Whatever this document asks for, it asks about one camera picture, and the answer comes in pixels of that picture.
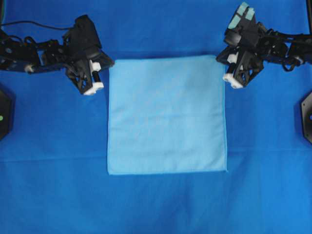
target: black hexagonal base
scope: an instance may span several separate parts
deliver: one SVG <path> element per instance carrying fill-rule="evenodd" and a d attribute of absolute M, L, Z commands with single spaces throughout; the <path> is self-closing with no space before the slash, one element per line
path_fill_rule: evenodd
<path fill-rule="evenodd" d="M 10 131 L 12 100 L 0 90 L 0 140 Z"/>
<path fill-rule="evenodd" d="M 301 116 L 304 137 L 312 143 L 312 93 L 301 103 Z"/>

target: blue background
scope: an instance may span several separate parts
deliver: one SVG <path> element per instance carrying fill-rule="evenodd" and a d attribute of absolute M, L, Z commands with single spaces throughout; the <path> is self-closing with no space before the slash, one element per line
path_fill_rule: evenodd
<path fill-rule="evenodd" d="M 250 0 L 267 28 L 308 33 L 305 1 Z M 64 27 L 88 14 L 113 59 L 215 54 L 240 0 L 10 0 L 6 22 Z M 36 41 L 63 32 L 5 28 Z M 105 90 L 82 97 L 64 72 L 1 72 L 17 97 L 0 142 L 0 233 L 311 233 L 312 146 L 299 103 L 311 67 L 265 69 L 242 90 L 226 85 L 228 172 L 109 176 Z"/>

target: square cloth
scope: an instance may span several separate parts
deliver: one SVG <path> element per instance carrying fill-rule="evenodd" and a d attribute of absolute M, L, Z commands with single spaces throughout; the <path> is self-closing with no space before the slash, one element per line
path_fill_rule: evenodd
<path fill-rule="evenodd" d="M 117 60 L 109 174 L 226 170 L 223 73 L 214 56 Z"/>

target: wire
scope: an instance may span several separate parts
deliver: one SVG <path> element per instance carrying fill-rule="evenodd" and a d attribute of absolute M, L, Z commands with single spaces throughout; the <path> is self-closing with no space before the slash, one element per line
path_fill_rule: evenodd
<path fill-rule="evenodd" d="M 23 44 L 23 40 L 22 40 L 20 37 L 18 37 L 18 36 L 13 36 L 13 35 L 7 36 L 6 38 L 0 40 L 0 42 L 6 41 L 6 40 L 8 40 L 8 39 L 10 39 L 10 38 L 18 39 L 19 42 L 20 42 L 21 44 Z"/>
<path fill-rule="evenodd" d="M 34 21 L 28 21 L 28 20 L 15 21 L 15 22 L 10 22 L 10 23 L 3 23 L 3 24 L 0 24 L 0 26 L 8 26 L 8 25 L 19 24 L 19 23 L 32 23 L 32 24 L 35 24 L 35 25 L 43 27 L 43 28 L 49 28 L 49 29 L 60 30 L 60 31 L 71 29 L 71 28 L 52 27 L 52 26 L 48 26 L 48 25 L 44 25 L 44 24 L 40 24 L 40 23 L 37 23 L 37 22 L 34 22 Z"/>
<path fill-rule="evenodd" d="M 291 34 L 283 34 L 280 33 L 279 34 L 281 36 L 285 36 L 284 37 L 280 37 L 277 35 L 267 35 L 267 34 L 260 34 L 254 31 L 249 31 L 249 30 L 243 30 L 243 32 L 248 32 L 248 33 L 252 33 L 252 34 L 257 34 L 259 35 L 261 38 L 275 38 L 275 39 L 280 39 L 283 42 L 288 42 L 288 43 L 297 43 L 297 44 L 302 44 L 302 45 L 306 45 L 306 46 L 312 46 L 312 44 L 304 42 L 304 41 L 300 41 L 300 40 L 295 40 L 295 39 L 288 39 L 288 38 L 295 38 L 297 36 L 304 36 L 306 39 L 312 39 L 312 35 L 303 35 L 303 34 L 298 34 L 298 35 L 291 35 Z"/>

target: black cable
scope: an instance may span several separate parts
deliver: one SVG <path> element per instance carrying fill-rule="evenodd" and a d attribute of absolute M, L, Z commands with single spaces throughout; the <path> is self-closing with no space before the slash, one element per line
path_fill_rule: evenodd
<path fill-rule="evenodd" d="M 43 27 L 43 28 L 49 28 L 49 29 L 61 30 L 61 31 L 71 29 L 71 28 L 57 28 L 57 27 L 52 27 L 52 26 L 40 24 L 40 23 L 37 23 L 37 22 L 34 22 L 34 21 L 29 21 L 29 20 L 22 20 L 22 21 L 10 22 L 10 23 L 3 23 L 3 24 L 0 24 L 0 26 L 8 26 L 8 25 L 19 24 L 19 23 L 32 23 L 32 24 L 35 24 L 35 25 L 40 26 L 40 27 Z"/>

